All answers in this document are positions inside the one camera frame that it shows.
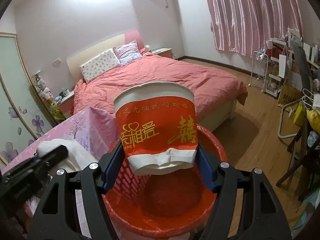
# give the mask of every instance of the striped curtain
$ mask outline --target striped curtain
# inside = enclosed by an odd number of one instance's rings
[[[215,47],[251,57],[271,38],[284,39],[288,27],[302,35],[297,0],[207,0]]]

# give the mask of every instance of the pink bedding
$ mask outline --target pink bedding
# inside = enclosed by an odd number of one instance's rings
[[[161,57],[145,49],[141,53],[142,58],[110,70],[89,84],[81,79],[75,87],[75,113],[93,106],[114,114],[116,96],[129,87],[151,81],[172,81],[191,89],[198,122],[227,101],[245,103],[246,86],[228,72]]]

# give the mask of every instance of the pink tablecloth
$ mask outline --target pink tablecloth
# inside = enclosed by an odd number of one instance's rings
[[[41,141],[56,138],[75,139],[97,160],[100,160],[110,146],[119,139],[119,133],[116,119],[111,114],[102,109],[87,107],[41,136],[11,161],[2,172],[33,157]]]

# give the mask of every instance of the red paper cup label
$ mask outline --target red paper cup label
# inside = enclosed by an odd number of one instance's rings
[[[198,145],[193,102],[165,96],[123,105],[116,118],[127,157],[159,154],[169,148],[196,149]]]

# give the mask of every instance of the crushed paper cup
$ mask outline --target crushed paper cup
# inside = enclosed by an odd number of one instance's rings
[[[194,95],[174,82],[149,82],[114,100],[124,152],[137,176],[193,167],[198,145]]]

